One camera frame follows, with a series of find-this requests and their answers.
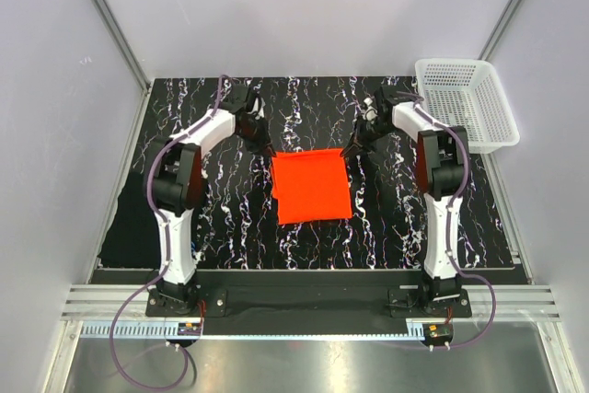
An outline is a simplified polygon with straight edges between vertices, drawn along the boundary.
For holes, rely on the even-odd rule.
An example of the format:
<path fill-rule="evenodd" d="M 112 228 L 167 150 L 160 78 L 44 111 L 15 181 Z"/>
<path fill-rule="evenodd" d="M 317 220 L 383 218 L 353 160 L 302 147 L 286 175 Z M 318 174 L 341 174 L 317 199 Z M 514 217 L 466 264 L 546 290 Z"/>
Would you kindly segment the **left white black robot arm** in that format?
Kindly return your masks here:
<path fill-rule="evenodd" d="M 247 85 L 232 87 L 188 128 L 158 139 L 146 159 L 144 195 L 156 219 L 160 246 L 158 275 L 148 284 L 150 316 L 155 308 L 170 316 L 188 316 L 204 306 L 191 252 L 192 216 L 202 207 L 206 191 L 202 159 L 232 136 L 240 137 L 252 154 L 275 155 L 264 101 Z"/>

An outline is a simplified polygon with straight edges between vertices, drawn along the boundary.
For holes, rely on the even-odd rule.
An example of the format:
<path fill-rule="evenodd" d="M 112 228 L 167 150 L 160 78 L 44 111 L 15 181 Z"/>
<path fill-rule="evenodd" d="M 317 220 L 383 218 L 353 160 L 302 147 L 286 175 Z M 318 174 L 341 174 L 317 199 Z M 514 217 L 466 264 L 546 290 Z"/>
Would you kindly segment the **orange t-shirt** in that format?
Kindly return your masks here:
<path fill-rule="evenodd" d="M 339 148 L 278 152 L 271 159 L 278 224 L 352 218 L 351 192 Z"/>

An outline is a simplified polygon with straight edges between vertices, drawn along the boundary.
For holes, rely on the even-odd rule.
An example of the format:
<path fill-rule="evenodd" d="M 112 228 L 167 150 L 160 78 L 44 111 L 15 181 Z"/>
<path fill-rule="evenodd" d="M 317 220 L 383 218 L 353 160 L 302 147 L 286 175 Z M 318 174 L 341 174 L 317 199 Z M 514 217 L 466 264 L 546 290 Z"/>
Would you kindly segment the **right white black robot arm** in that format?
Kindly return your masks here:
<path fill-rule="evenodd" d="M 458 222 L 468 185 L 468 133 L 429 114 L 423 97 L 391 86 L 379 87 L 356 118 L 344 158 L 368 153 L 377 140 L 403 132 L 416 142 L 417 186 L 427 209 L 427 248 L 418 289 L 407 308 L 438 316 L 459 302 L 462 274 L 458 265 Z"/>

